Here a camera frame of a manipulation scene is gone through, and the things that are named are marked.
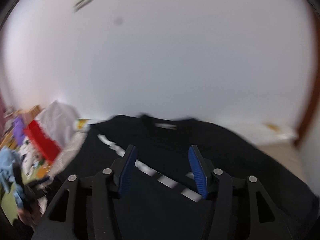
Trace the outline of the person left hand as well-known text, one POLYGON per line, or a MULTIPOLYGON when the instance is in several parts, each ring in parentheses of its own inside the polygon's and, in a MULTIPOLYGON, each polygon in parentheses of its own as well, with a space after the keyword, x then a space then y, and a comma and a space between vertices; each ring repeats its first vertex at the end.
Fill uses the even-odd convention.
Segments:
POLYGON ((33 231, 35 231, 37 225, 39 224, 39 221, 41 220, 42 213, 40 211, 39 206, 36 206, 33 208, 32 212, 25 209, 17 209, 17 214, 19 219, 26 225, 30 226, 33 231))

